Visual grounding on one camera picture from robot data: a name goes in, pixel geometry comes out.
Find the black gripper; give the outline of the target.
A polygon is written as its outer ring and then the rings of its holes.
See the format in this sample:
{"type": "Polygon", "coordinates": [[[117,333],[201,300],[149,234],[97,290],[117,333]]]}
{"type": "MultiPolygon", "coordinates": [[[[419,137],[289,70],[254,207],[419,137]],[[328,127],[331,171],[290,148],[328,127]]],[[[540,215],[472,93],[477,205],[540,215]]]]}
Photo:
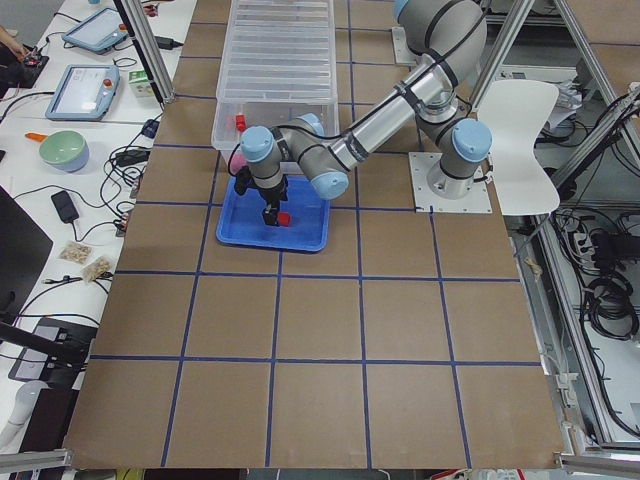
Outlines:
{"type": "Polygon", "coordinates": [[[288,200],[287,187],[286,182],[280,182],[274,187],[258,188],[260,196],[267,204],[262,211],[263,221],[267,226],[277,227],[279,225],[279,204],[281,201],[288,200]]]}

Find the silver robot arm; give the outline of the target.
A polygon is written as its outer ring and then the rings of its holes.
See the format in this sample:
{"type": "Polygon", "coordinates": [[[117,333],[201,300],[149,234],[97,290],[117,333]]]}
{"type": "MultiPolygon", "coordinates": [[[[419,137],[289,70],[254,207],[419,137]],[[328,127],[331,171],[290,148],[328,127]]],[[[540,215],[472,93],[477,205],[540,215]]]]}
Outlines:
{"type": "Polygon", "coordinates": [[[418,66],[364,117],[340,135],[324,138],[313,114],[267,128],[252,126],[241,135],[246,161],[235,172],[234,190],[254,189],[262,197],[265,224],[279,223],[288,181],[281,170],[294,162],[323,200],[341,196],[356,169],[405,123],[413,120],[440,149],[428,173],[430,189],[457,199],[472,184],[492,146],[489,128],[457,109],[455,89],[471,72],[485,46],[486,13],[474,1],[397,1],[394,16],[404,28],[418,66]]]}

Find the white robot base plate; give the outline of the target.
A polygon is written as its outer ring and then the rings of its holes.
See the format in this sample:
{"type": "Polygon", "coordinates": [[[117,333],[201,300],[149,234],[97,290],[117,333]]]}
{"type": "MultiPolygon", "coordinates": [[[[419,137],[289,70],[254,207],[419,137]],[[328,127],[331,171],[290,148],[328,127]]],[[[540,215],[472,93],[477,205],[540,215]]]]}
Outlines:
{"type": "Polygon", "coordinates": [[[440,153],[410,152],[415,210],[425,213],[491,214],[481,167],[468,179],[449,178],[441,170],[440,153]]]}

